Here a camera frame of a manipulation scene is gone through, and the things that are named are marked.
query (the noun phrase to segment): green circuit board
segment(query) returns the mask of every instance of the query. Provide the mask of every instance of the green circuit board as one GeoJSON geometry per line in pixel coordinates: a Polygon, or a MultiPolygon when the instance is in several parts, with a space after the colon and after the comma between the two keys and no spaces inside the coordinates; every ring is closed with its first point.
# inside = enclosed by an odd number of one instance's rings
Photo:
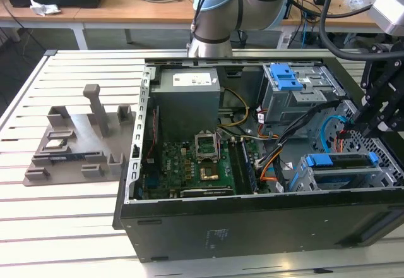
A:
{"type": "MultiPolygon", "coordinates": [[[[198,142],[199,152],[212,152],[210,142],[203,140],[198,142]]],[[[253,140],[247,141],[246,146],[250,160],[253,161],[258,154],[258,147],[253,140]]],[[[161,174],[146,176],[147,199],[177,198],[181,190],[206,187],[226,187],[232,189],[234,195],[237,194],[227,141],[220,142],[219,151],[218,161],[198,163],[194,142],[164,142],[161,174]],[[201,174],[204,173],[212,174],[212,179],[203,179],[201,174]]]]}

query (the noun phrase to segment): black metal bracket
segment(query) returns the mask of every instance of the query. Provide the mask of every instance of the black metal bracket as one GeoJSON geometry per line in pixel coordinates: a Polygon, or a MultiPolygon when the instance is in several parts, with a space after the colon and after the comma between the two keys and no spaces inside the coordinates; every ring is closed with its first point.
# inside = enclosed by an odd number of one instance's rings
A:
{"type": "MultiPolygon", "coordinates": [[[[391,48],[377,44],[371,52],[403,50],[402,42],[391,48]]],[[[401,60],[366,62],[360,86],[366,89],[362,108],[354,115],[350,129],[365,137],[378,137],[388,130],[404,130],[404,67],[401,60]]]]}

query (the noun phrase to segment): desk leg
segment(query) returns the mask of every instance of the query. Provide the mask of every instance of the desk leg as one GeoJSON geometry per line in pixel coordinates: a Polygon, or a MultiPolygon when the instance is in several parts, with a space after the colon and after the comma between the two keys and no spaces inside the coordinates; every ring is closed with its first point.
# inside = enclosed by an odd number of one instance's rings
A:
{"type": "Polygon", "coordinates": [[[282,32],[280,33],[276,49],[287,49],[294,31],[294,27],[282,27],[282,32]]]}
{"type": "Polygon", "coordinates": [[[125,37],[126,37],[126,43],[128,43],[128,44],[133,43],[131,30],[125,29],[125,37]]]}
{"type": "Polygon", "coordinates": [[[16,28],[5,28],[4,31],[7,33],[7,36],[10,37],[10,39],[13,42],[21,41],[20,35],[18,35],[16,28]]]}
{"type": "Polygon", "coordinates": [[[73,28],[74,36],[76,36],[77,45],[80,50],[88,49],[84,31],[84,28],[73,28]]]}

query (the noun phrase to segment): ventilation grille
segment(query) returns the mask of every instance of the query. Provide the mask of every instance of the ventilation grille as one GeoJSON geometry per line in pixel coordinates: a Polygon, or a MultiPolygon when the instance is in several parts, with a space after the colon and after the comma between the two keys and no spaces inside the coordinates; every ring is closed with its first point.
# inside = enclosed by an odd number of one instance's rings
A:
{"type": "MultiPolygon", "coordinates": [[[[310,137],[313,138],[312,148],[317,153],[323,153],[324,148],[320,140],[320,128],[323,125],[323,121],[331,115],[341,115],[347,118],[352,118],[353,113],[347,106],[340,106],[336,111],[331,110],[324,115],[322,120],[316,120],[318,128],[316,128],[310,137]]],[[[326,142],[329,146],[331,152],[334,151],[334,138],[336,132],[342,130],[343,123],[338,119],[332,119],[326,126],[326,142]]],[[[343,141],[343,151],[344,152],[358,152],[358,153],[368,153],[374,152],[379,157],[379,165],[383,168],[388,169],[388,171],[400,181],[404,182],[404,173],[401,168],[396,164],[390,153],[383,147],[379,140],[373,138],[364,138],[360,133],[356,131],[351,131],[351,138],[345,139],[343,141]]]]}

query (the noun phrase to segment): motherboard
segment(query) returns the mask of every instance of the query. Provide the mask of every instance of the motherboard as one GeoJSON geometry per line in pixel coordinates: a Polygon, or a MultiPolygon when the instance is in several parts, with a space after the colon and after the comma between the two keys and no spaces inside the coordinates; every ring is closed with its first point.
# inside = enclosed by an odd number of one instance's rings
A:
{"type": "Polygon", "coordinates": [[[239,179],[243,178],[241,170],[251,168],[259,157],[256,143],[218,140],[215,144],[218,157],[201,159],[200,155],[215,154],[209,140],[199,140],[198,147],[196,142],[164,142],[161,164],[145,176],[143,198],[238,195],[245,192],[243,185],[253,193],[249,182],[239,179]],[[245,154],[237,153],[237,145],[244,147],[245,154]]]}

